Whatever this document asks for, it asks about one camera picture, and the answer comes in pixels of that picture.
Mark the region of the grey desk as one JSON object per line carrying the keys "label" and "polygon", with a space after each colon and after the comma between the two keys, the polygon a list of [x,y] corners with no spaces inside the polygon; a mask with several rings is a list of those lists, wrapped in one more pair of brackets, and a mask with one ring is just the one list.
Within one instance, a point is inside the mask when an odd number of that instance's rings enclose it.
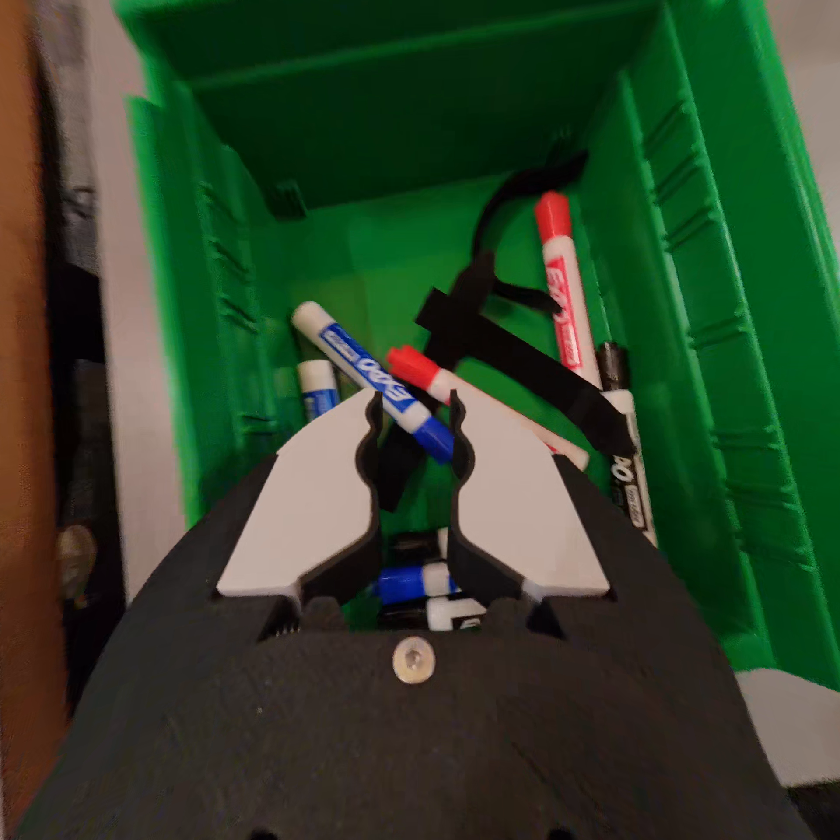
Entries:
{"label": "grey desk", "polygon": [[[170,376],[144,238],[127,105],[145,93],[140,62],[110,2],[82,2],[98,195],[98,252],[127,603],[186,530]],[[838,691],[779,670],[738,682],[785,783],[838,771]]]}

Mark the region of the wood-edged work table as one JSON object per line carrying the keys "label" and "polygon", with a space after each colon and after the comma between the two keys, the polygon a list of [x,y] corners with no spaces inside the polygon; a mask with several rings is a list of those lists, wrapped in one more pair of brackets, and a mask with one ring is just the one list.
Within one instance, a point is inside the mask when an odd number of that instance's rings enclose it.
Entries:
{"label": "wood-edged work table", "polygon": [[1,3],[1,666],[7,833],[67,730],[40,184],[28,2]]}

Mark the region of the green storage bin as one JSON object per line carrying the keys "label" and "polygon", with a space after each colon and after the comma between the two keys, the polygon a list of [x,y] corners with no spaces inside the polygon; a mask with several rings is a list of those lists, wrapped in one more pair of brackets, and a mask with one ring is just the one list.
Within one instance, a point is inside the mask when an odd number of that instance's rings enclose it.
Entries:
{"label": "green storage bin", "polygon": [[423,348],[505,176],[570,188],[658,544],[738,670],[838,689],[838,259],[762,2],[114,2],[186,527],[302,425],[291,311]]}

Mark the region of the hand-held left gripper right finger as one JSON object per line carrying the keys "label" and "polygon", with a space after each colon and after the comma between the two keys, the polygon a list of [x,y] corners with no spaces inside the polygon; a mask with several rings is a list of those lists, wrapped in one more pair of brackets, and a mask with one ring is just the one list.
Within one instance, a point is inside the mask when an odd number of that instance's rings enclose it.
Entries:
{"label": "hand-held left gripper right finger", "polygon": [[605,595],[610,585],[560,467],[584,475],[496,401],[450,393],[456,487],[448,568],[468,596],[496,600]]}

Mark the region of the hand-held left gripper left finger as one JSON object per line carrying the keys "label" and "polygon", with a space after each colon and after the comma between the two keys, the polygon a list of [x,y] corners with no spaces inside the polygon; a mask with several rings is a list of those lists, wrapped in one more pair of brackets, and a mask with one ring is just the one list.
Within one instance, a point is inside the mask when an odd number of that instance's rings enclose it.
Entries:
{"label": "hand-held left gripper left finger", "polygon": [[221,596],[342,606],[373,582],[382,565],[381,430],[382,396],[367,388],[281,446],[218,579]]}

